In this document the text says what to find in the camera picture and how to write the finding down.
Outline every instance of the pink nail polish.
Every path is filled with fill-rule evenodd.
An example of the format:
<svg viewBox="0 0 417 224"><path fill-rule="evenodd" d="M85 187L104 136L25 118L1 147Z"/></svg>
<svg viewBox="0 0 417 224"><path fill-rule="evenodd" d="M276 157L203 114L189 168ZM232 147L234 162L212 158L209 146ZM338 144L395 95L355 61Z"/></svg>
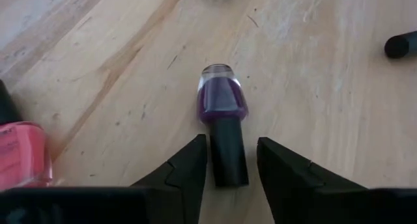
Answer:
<svg viewBox="0 0 417 224"><path fill-rule="evenodd" d="M52 181L46 135L25 122L0 80L0 191L13 187L44 187Z"/></svg>

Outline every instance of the wooden table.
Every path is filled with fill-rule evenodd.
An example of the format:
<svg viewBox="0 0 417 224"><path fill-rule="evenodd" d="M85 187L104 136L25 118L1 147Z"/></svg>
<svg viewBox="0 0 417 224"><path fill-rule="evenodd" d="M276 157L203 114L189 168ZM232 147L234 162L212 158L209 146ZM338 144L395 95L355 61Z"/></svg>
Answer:
<svg viewBox="0 0 417 224"><path fill-rule="evenodd" d="M201 223L272 223L256 168L267 136L367 187L417 185L416 0L0 0L0 72L49 136L56 184L127 186L197 133L197 84L231 65L248 188L215 189Z"/></svg>

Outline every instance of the black cap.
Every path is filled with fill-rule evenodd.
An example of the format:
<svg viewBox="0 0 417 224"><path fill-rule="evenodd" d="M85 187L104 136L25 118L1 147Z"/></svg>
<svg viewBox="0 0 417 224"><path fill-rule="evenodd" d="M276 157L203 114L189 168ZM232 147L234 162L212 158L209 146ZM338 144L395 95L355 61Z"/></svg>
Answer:
<svg viewBox="0 0 417 224"><path fill-rule="evenodd" d="M0 125L23 121L5 84L0 80Z"/></svg>
<svg viewBox="0 0 417 224"><path fill-rule="evenodd" d="M391 59L400 59L417 53L417 31L393 36L385 43L385 54Z"/></svg>
<svg viewBox="0 0 417 224"><path fill-rule="evenodd" d="M216 186L249 185L240 119L224 117L211 122L210 145Z"/></svg>

